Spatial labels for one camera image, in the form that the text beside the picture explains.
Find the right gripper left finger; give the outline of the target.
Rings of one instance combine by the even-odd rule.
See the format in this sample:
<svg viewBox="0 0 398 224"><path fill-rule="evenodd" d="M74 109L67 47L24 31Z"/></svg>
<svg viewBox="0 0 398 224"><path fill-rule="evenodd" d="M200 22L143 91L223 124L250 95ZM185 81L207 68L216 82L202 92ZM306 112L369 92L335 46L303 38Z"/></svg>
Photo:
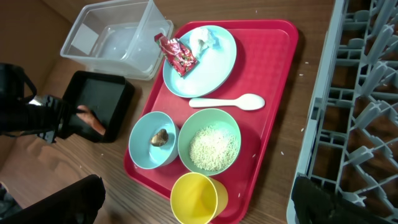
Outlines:
<svg viewBox="0 0 398 224"><path fill-rule="evenodd" d="M3 224L93 224L105 201L101 177L91 174L1 219Z"/></svg>

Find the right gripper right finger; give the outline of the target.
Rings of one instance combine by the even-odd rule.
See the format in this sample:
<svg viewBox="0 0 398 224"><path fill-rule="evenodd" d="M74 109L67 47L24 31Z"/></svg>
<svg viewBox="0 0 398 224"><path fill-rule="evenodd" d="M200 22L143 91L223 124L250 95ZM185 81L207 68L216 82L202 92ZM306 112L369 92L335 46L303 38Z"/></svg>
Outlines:
<svg viewBox="0 0 398 224"><path fill-rule="evenodd" d="M395 215L381 218L359 206L364 200L353 192L336 196L312 182L297 176L291 191L292 223L392 223Z"/></svg>

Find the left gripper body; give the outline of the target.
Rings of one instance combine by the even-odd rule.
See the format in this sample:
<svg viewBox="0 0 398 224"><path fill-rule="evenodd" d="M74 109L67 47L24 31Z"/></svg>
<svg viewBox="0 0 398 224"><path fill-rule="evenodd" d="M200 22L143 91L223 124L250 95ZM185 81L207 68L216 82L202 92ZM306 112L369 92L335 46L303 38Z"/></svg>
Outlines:
<svg viewBox="0 0 398 224"><path fill-rule="evenodd" d="M36 135L54 143L69 117L70 104L52 95L44 96L43 105L1 99L1 134L11 138Z"/></svg>

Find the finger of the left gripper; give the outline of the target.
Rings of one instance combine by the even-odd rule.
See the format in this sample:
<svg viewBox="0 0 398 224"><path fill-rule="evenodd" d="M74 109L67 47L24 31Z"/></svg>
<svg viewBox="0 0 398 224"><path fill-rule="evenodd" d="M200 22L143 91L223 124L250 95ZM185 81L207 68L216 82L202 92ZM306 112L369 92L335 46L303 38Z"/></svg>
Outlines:
<svg viewBox="0 0 398 224"><path fill-rule="evenodd" d="M84 121L85 123L94 123L97 122L96 116L89 109L79 109L75 108L71 111L72 115L77 115L79 119Z"/></svg>

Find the orange carrot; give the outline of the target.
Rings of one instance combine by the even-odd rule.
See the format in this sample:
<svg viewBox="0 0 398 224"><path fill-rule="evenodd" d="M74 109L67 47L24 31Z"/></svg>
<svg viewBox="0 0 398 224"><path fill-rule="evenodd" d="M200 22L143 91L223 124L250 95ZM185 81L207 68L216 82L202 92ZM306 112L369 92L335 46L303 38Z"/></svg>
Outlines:
<svg viewBox="0 0 398 224"><path fill-rule="evenodd" d="M100 121L96 118L93 112L89 109L89 107L85 105L79 105L77 107L78 112L76 115L88 124L92 129L94 129L98 134L104 136L106 129L100 123Z"/></svg>

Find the small light blue bowl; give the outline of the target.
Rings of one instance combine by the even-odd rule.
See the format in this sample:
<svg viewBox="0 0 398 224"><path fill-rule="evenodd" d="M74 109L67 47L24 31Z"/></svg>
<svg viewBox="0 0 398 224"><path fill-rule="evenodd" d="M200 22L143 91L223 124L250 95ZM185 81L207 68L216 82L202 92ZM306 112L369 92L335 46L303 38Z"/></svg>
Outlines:
<svg viewBox="0 0 398 224"><path fill-rule="evenodd" d="M165 145L155 147L150 140L161 129L166 129L169 140ZM131 131L128 145L130 158L142 169L166 166L178 156L179 134L180 129L166 113L161 111L147 113L138 120Z"/></svg>

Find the brown mushroom piece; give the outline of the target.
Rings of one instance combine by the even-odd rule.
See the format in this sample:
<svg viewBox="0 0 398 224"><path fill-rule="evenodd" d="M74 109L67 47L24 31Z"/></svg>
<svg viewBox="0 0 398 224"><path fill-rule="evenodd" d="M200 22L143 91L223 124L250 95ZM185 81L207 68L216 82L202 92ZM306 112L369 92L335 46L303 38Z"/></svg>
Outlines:
<svg viewBox="0 0 398 224"><path fill-rule="evenodd" d="M160 147L165 145L168 140L169 140L169 135L166 129L161 129L151 138L150 143L155 147Z"/></svg>

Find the red snack wrapper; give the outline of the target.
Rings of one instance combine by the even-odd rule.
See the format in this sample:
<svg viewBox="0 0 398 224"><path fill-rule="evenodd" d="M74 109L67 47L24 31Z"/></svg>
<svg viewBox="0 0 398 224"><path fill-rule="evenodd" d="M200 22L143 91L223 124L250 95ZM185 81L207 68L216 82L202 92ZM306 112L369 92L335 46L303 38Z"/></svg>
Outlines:
<svg viewBox="0 0 398 224"><path fill-rule="evenodd" d="M182 78L197 65L198 60L194 57L192 51L183 45L179 39L168 39L163 33L159 33L154 37L154 41L166 56L168 63Z"/></svg>

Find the green bowl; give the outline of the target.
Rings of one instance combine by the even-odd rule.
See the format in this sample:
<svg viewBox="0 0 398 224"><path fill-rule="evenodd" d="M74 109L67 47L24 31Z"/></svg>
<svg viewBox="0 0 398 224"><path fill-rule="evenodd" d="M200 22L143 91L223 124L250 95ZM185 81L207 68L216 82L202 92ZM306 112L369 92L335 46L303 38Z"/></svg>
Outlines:
<svg viewBox="0 0 398 224"><path fill-rule="evenodd" d="M189 156L190 141L197 131L206 126L226 128L238 137L239 151L234 162L236 161L240 153L242 137L240 128L235 119L229 113L216 108L209 108L197 111L196 113L191 115L183 124L180 130L180 135L178 137L178 153L180 160L182 161L184 166L192 172L198 172L206 176L213 176L221 174L229 167L231 167L234 162L230 164L227 168L215 172L200 169L192 162Z"/></svg>

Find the white tissue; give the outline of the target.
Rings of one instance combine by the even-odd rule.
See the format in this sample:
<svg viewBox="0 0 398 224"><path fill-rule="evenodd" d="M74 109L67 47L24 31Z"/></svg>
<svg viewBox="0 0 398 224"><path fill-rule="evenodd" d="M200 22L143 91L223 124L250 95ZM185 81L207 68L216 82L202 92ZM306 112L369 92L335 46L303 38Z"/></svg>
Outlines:
<svg viewBox="0 0 398 224"><path fill-rule="evenodd" d="M199 58L205 49L212 48L216 44L216 40L209 29L198 27L192 30L189 37L189 44L193 56Z"/></svg>

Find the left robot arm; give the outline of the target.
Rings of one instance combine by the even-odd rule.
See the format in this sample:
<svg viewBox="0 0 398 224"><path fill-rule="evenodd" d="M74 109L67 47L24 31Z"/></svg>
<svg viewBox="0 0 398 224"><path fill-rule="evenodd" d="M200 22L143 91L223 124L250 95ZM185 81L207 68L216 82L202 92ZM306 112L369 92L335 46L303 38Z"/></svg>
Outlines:
<svg viewBox="0 0 398 224"><path fill-rule="evenodd" d="M106 129L87 106L73 106L52 95L45 95L42 104L35 105L37 89L18 65L1 64L1 134L11 138L36 135L54 143L57 134L68 129L74 114L98 134Z"/></svg>

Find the grey dishwasher rack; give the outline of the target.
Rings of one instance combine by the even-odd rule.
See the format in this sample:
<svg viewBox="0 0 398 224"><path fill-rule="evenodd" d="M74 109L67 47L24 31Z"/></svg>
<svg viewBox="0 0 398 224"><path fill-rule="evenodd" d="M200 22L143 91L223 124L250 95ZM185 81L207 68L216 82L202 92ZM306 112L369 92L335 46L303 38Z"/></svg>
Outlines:
<svg viewBox="0 0 398 224"><path fill-rule="evenodd" d="M397 222L395 0L335 2L303 131L294 180Z"/></svg>

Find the black plastic tray bin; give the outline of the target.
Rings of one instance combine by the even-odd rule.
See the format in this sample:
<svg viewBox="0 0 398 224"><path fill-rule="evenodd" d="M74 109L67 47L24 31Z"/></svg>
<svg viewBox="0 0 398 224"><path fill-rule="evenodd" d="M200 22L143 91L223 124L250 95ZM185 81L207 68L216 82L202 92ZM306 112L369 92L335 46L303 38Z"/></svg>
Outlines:
<svg viewBox="0 0 398 224"><path fill-rule="evenodd" d="M100 135L77 115L71 115L57 136L66 139L77 134L91 142L114 142L124 121L135 88L124 77L77 71L62 97L73 109L87 106L105 128Z"/></svg>

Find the clear plastic bin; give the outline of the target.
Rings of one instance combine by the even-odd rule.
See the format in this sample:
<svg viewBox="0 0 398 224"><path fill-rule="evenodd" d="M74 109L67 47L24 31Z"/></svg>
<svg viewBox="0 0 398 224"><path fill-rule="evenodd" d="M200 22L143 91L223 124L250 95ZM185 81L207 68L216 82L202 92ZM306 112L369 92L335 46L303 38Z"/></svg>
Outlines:
<svg viewBox="0 0 398 224"><path fill-rule="evenodd" d="M163 59L154 37L171 37L173 30L153 0L89 4L75 20L60 55L89 71L150 80Z"/></svg>

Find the yellow plastic cup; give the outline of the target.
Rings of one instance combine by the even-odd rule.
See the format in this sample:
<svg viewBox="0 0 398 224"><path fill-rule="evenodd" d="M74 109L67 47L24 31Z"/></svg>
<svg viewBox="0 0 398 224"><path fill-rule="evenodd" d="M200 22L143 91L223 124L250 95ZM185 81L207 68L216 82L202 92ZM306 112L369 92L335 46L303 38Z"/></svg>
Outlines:
<svg viewBox="0 0 398 224"><path fill-rule="evenodd" d="M197 172L182 175L170 194L172 212L183 224L209 224L226 208L228 200L221 182Z"/></svg>

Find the white plastic spoon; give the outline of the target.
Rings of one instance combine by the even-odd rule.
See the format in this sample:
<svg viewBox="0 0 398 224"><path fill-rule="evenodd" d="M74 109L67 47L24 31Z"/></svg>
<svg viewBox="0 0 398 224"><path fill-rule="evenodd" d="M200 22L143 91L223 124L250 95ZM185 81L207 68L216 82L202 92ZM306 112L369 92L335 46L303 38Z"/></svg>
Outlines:
<svg viewBox="0 0 398 224"><path fill-rule="evenodd" d="M246 93L237 99L192 98L188 104L192 108L235 106L244 111L254 111L265 107L266 101L259 95Z"/></svg>

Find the red serving tray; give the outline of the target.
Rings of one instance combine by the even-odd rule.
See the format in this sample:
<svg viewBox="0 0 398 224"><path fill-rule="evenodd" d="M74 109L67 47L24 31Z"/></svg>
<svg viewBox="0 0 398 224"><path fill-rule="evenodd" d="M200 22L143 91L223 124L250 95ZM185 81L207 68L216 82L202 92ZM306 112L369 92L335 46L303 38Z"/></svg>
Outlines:
<svg viewBox="0 0 398 224"><path fill-rule="evenodd" d="M254 93L266 101L265 107L256 111L225 108L238 123L242 145L237 161L216 176L226 187L229 200L215 223L237 223L248 210L299 34L291 22L284 20L194 21L182 26L176 37L208 25L229 31L237 46L236 61L229 77L209 93L209 97L233 99Z"/></svg>

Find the large light blue plate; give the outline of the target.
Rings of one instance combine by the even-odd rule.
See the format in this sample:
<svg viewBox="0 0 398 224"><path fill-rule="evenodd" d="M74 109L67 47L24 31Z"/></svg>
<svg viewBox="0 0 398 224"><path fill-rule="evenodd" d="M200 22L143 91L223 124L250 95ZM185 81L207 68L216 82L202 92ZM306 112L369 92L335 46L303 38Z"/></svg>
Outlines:
<svg viewBox="0 0 398 224"><path fill-rule="evenodd" d="M192 48L192 34L207 30L215 43L203 49L198 63L187 75L181 77L168 62L164 62L162 77L165 86L182 98L197 98L219 88L229 77L237 56L236 41L232 34L220 26L200 26L182 35L179 40Z"/></svg>

